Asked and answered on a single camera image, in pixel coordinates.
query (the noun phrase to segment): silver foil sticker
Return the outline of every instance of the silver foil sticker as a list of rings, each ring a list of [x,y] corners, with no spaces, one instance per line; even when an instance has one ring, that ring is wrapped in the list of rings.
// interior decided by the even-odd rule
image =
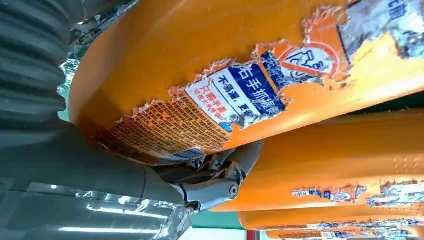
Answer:
[[[381,189],[380,196],[368,198],[370,207],[411,206],[424,202],[424,184],[389,184]]]
[[[424,57],[424,0],[358,0],[346,9],[338,26],[350,62],[365,41],[385,33],[396,40],[402,58]]]

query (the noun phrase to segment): peeling sticker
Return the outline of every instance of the peeling sticker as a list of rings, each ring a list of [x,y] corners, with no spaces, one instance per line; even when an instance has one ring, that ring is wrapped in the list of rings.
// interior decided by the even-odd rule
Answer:
[[[324,79],[343,80],[349,75],[338,32],[341,10],[340,7],[321,7],[313,18],[304,20],[302,48],[286,40],[256,46],[253,57],[260,59],[279,90],[303,83],[324,86]]]
[[[332,202],[354,203],[362,193],[367,191],[363,186],[345,186],[342,188],[301,188],[291,192],[293,197],[317,196]]]
[[[350,62],[367,41],[385,33],[396,40],[404,59],[424,56],[423,0],[356,0],[347,7],[348,21],[339,26]]]
[[[233,124],[246,128],[286,108],[254,62],[226,67],[187,87],[185,92],[228,133],[233,131]]]
[[[366,200],[370,207],[400,207],[424,203],[424,182],[387,183],[381,195]]]
[[[385,239],[413,237],[412,233],[404,229],[356,229],[356,230],[325,230],[325,231],[298,231],[298,232],[279,232],[279,239],[350,239],[353,237],[375,237]]]
[[[293,225],[273,225],[259,227],[259,231],[277,231],[277,230],[335,230],[343,228],[361,228],[361,229],[402,229],[406,227],[421,227],[424,222],[418,219],[388,219],[386,221],[340,221],[340,222],[320,222],[310,224]]]

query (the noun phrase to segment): barcode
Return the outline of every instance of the barcode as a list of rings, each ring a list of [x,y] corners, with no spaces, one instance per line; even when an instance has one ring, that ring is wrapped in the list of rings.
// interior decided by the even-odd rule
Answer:
[[[309,191],[294,191],[291,193],[293,197],[304,197],[309,196]]]
[[[162,160],[170,161],[170,162],[180,162],[180,161],[186,161],[191,159],[196,159],[201,156],[204,156],[205,154],[203,151],[196,147],[189,150],[181,151],[166,157],[163,157]]]

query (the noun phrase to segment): plastic wrap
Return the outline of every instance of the plastic wrap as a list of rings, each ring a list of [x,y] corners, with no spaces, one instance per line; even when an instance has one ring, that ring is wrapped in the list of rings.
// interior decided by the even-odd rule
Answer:
[[[189,227],[184,205],[31,183],[27,190],[0,185],[0,240],[176,240]]]

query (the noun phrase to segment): screw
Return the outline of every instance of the screw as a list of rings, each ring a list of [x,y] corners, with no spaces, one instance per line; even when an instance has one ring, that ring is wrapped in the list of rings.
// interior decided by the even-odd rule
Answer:
[[[239,193],[239,186],[237,184],[232,184],[229,187],[229,197],[231,199],[234,199],[235,197],[237,197],[237,194]]]

